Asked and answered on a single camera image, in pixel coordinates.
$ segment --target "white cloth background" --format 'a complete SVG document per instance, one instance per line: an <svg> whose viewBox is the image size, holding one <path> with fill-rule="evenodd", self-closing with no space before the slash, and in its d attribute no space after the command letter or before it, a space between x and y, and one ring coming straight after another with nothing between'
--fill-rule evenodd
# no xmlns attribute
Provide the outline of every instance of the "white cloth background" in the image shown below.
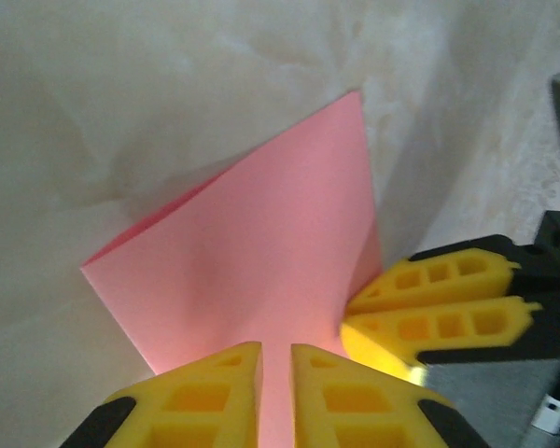
<svg viewBox="0 0 560 448"><path fill-rule="evenodd" d="M150 372L78 265L348 90L387 263L560 209L560 0L0 0L0 447Z"/></svg>

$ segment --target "folded pink paper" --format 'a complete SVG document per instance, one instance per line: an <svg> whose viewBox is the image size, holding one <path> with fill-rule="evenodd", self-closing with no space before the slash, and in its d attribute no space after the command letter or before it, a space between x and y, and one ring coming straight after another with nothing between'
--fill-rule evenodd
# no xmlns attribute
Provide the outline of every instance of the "folded pink paper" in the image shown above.
<svg viewBox="0 0 560 448"><path fill-rule="evenodd" d="M262 341L260 446L286 448L290 344L341 354L344 305L379 260L351 92L124 232L82 271L156 373Z"/></svg>

